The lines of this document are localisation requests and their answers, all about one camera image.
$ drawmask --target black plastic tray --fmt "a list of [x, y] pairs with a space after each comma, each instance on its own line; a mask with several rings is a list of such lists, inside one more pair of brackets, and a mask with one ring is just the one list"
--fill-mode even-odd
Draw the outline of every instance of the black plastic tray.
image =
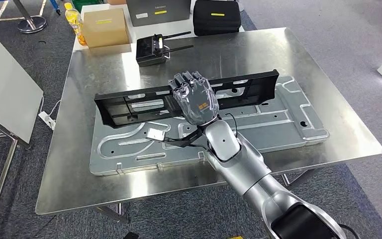
[[[210, 85], [216, 93], [220, 90], [236, 91], [244, 88], [239, 96], [218, 99], [220, 109], [241, 106], [259, 105], [275, 97], [275, 85], [279, 73], [277, 70], [244, 76], [235, 76], [210, 80]], [[133, 104], [163, 101], [146, 110], [135, 111]], [[172, 96], [171, 87], [145, 88], [141, 90], [124, 91], [111, 94], [96, 94], [95, 103], [100, 111], [104, 125], [112, 128], [183, 116], [182, 110]]]

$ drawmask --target yellow bottle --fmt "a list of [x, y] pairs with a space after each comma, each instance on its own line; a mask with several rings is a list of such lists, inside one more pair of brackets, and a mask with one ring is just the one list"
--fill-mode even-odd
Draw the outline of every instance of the yellow bottle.
[[66, 9], [65, 17], [77, 35], [78, 42], [82, 46], [87, 46], [86, 40], [83, 36], [83, 20], [81, 19], [81, 14], [74, 9], [69, 2], [65, 3], [64, 6]]

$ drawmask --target metal table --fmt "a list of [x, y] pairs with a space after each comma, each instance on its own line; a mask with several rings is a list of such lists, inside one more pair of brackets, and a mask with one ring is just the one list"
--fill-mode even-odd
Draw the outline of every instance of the metal table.
[[313, 146], [265, 153], [266, 164], [276, 175], [382, 153], [380, 143], [289, 29], [183, 38], [168, 43], [170, 47], [188, 44], [194, 48], [172, 53], [164, 65], [145, 68], [138, 68], [135, 61], [135, 44], [131, 49], [112, 46], [73, 52], [37, 199], [37, 214], [98, 207], [108, 215], [111, 212], [104, 205], [225, 184], [208, 163], [124, 175], [90, 173], [95, 93], [165, 85], [175, 73], [185, 70], [199, 70], [214, 79], [277, 69], [281, 75], [298, 81], [330, 138]]

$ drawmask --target cardboard box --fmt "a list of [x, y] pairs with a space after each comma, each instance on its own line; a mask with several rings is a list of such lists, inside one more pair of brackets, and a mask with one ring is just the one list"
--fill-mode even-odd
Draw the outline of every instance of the cardboard box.
[[126, 4], [126, 0], [107, 0], [107, 3], [110, 5], [121, 5]]
[[121, 8], [84, 13], [83, 34], [89, 48], [130, 43]]

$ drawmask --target antenna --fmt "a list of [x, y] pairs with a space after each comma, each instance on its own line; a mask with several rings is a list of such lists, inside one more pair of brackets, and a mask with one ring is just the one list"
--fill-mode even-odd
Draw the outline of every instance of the antenna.
[[180, 47], [177, 47], [177, 48], [172, 48], [172, 49], [169, 49], [167, 51], [164, 51], [163, 53], [170, 53], [170, 52], [174, 52], [174, 51], [188, 49], [188, 48], [191, 48], [191, 47], [194, 47], [194, 45], [180, 46]]
[[173, 34], [173, 35], [169, 35], [169, 36], [162, 36], [162, 39], [168, 39], [168, 38], [172, 38], [172, 37], [177, 37], [177, 36], [182, 36], [182, 35], [187, 35], [187, 34], [191, 34], [190, 31], [186, 31], [186, 32], [181, 32], [181, 33], [177, 33], [177, 34]]

